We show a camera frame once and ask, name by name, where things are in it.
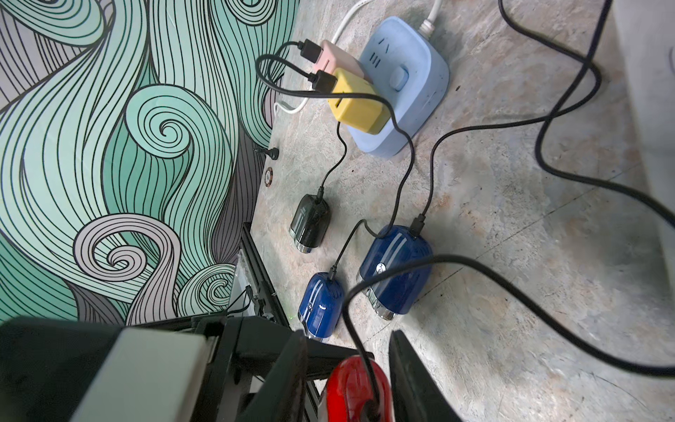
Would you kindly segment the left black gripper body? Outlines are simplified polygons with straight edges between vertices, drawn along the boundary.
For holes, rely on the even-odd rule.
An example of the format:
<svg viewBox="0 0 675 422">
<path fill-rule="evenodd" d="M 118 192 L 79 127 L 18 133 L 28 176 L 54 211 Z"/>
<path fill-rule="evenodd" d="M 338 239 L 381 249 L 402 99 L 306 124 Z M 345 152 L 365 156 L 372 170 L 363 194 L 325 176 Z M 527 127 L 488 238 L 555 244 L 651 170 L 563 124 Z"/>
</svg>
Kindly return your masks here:
<svg viewBox="0 0 675 422">
<path fill-rule="evenodd" d="M 1 326 L 1 418 L 236 421 L 293 333 L 260 316 L 209 316 L 194 332 L 14 318 Z M 354 355 L 307 339 L 306 391 Z"/>
</svg>

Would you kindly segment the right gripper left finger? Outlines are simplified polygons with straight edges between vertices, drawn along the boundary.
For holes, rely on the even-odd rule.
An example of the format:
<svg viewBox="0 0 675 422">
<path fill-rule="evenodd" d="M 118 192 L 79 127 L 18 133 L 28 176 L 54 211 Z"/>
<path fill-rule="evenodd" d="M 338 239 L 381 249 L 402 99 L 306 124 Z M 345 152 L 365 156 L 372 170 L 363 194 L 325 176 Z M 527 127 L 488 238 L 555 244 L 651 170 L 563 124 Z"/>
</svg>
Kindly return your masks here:
<svg viewBox="0 0 675 422">
<path fill-rule="evenodd" d="M 301 421 L 308 369 L 307 338 L 291 335 L 279 359 L 237 421 Z"/>
</svg>

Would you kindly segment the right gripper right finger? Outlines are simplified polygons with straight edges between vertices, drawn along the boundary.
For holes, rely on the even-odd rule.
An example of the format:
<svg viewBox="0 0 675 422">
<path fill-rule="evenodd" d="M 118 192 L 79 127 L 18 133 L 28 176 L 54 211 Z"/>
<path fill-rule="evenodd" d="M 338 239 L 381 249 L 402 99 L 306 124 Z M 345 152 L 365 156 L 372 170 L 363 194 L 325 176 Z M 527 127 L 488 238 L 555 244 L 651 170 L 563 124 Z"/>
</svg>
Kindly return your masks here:
<svg viewBox="0 0 675 422">
<path fill-rule="evenodd" d="M 388 346 L 396 421 L 461 421 L 403 331 L 393 331 Z"/>
</svg>

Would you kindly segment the red shaver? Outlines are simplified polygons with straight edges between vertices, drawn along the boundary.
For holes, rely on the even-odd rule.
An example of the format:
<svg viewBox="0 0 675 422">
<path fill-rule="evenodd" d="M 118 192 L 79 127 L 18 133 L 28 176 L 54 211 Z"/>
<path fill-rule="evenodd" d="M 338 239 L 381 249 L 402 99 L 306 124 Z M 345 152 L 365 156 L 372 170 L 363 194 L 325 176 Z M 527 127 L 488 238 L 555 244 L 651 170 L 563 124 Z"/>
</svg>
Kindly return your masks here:
<svg viewBox="0 0 675 422">
<path fill-rule="evenodd" d="M 394 421 L 390 382 L 379 365 L 371 360 L 380 394 L 378 418 L 371 403 L 374 393 L 367 369 L 360 356 L 343 360 L 330 374 L 321 395 L 317 410 L 318 421 Z"/>
</svg>

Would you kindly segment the blue shaver front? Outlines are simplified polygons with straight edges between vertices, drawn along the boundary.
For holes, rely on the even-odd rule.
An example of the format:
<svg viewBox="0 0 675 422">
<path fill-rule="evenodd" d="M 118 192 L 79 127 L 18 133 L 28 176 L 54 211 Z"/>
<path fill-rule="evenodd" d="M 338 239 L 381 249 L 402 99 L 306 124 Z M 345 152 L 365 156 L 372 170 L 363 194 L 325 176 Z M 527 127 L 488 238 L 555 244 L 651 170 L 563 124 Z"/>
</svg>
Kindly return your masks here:
<svg viewBox="0 0 675 422">
<path fill-rule="evenodd" d="M 298 318 L 305 335 L 326 342 L 338 324 L 345 291 L 333 270 L 316 273 L 309 280 L 298 309 Z"/>
</svg>

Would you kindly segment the black shaver left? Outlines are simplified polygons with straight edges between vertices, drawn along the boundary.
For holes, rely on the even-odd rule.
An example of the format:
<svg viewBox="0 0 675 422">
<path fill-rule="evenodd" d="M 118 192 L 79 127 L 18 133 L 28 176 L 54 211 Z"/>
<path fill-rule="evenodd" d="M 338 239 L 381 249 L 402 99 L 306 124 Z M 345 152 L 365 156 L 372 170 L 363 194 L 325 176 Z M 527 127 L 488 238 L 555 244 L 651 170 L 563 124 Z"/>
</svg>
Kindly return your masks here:
<svg viewBox="0 0 675 422">
<path fill-rule="evenodd" d="M 330 206 L 319 195 L 306 194 L 300 200 L 289 234 L 296 249 L 310 253 L 320 246 L 330 225 Z"/>
</svg>

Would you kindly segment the black screw knob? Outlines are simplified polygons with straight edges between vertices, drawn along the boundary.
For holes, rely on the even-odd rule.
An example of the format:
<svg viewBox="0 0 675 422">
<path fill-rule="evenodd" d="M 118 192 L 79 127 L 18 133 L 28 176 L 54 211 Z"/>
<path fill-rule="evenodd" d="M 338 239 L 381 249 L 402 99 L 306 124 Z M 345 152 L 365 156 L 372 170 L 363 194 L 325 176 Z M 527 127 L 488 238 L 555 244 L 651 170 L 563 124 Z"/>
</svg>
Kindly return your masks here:
<svg viewBox="0 0 675 422">
<path fill-rule="evenodd" d="M 256 147 L 255 151 L 256 153 L 268 156 L 272 161 L 276 161 L 279 158 L 278 148 L 264 149 L 258 146 Z"/>
</svg>

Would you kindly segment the yellow charger adapter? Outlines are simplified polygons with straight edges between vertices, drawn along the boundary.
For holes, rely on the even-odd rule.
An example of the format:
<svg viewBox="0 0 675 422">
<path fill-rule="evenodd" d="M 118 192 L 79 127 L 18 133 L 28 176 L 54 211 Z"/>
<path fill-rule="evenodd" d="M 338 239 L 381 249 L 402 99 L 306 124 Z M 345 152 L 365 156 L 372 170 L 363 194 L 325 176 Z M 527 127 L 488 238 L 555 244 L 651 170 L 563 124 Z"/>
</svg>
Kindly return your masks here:
<svg viewBox="0 0 675 422">
<path fill-rule="evenodd" d="M 336 68 L 333 75 L 337 79 L 333 93 L 376 95 L 372 84 L 348 70 Z M 328 104 L 337 121 L 369 135 L 379 134 L 390 120 L 388 107 L 377 100 L 331 98 Z"/>
</svg>

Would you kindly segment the light blue socket cube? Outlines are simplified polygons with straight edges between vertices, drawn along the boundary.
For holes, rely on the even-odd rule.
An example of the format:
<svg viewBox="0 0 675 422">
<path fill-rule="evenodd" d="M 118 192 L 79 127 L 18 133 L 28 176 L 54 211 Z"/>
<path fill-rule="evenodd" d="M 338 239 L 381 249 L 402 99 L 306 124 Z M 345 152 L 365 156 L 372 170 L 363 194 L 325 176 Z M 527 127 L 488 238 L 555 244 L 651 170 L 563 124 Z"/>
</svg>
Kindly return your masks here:
<svg viewBox="0 0 675 422">
<path fill-rule="evenodd" d="M 397 124 L 414 136 L 443 100 L 450 71 L 417 30 L 389 17 L 374 31 L 359 57 L 374 90 L 394 109 Z"/>
</svg>

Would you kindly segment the beige charger adapter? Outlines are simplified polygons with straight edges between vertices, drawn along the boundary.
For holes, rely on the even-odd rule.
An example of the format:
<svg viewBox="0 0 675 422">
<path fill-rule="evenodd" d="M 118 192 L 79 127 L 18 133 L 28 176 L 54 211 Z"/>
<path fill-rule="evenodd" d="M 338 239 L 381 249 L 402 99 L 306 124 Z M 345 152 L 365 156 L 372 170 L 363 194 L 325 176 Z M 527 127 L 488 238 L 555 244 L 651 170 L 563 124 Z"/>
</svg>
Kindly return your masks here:
<svg viewBox="0 0 675 422">
<path fill-rule="evenodd" d="M 322 70 L 334 75 L 337 69 L 342 69 L 351 72 L 357 77 L 369 80 L 360 62 L 355 57 L 328 40 L 323 40 L 320 47 L 322 51 L 318 60 L 313 65 L 312 71 L 314 73 Z"/>
</svg>

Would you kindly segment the white power strip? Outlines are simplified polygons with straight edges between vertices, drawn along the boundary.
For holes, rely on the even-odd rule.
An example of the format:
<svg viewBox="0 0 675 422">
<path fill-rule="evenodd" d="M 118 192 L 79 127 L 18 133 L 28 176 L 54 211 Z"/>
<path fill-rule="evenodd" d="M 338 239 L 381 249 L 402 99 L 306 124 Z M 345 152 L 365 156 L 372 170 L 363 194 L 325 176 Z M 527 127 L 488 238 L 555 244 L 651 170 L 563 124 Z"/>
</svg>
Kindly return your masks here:
<svg viewBox="0 0 675 422">
<path fill-rule="evenodd" d="M 674 210 L 674 3 L 615 1 L 632 115 L 650 195 Z"/>
</svg>

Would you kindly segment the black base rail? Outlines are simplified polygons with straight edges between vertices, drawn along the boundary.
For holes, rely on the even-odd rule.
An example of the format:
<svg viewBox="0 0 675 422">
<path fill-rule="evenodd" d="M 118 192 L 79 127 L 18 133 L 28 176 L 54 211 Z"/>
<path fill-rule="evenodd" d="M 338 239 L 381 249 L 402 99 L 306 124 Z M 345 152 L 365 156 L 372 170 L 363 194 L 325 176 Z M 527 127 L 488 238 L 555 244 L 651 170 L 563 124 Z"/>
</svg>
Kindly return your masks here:
<svg viewBox="0 0 675 422">
<path fill-rule="evenodd" d="M 244 223 L 237 255 L 230 304 L 233 316 L 257 316 L 290 328 L 288 317 L 251 235 L 251 223 Z"/>
</svg>

